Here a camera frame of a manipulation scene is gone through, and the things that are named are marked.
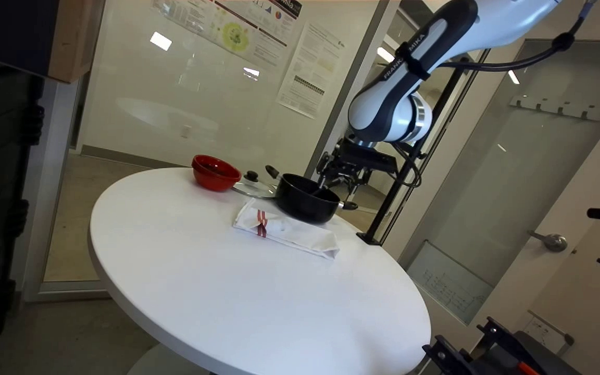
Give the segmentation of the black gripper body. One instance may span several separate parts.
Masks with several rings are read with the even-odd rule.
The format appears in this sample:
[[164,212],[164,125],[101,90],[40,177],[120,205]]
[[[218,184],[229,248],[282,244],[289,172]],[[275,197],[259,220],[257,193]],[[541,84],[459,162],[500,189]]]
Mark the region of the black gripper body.
[[360,146],[351,139],[339,139],[332,152],[324,152],[316,164],[318,184],[324,188],[356,188],[369,181],[372,171],[395,172],[395,158]]

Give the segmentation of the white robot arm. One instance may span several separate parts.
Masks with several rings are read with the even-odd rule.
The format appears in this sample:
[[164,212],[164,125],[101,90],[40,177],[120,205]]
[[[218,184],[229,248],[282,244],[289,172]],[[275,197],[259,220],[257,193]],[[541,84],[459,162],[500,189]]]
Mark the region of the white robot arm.
[[453,58],[472,50],[508,45],[543,20],[560,0],[448,0],[404,43],[394,60],[347,106],[347,136],[318,164],[318,184],[358,186],[395,162],[374,152],[379,141],[416,147],[431,132],[431,109],[418,88]]

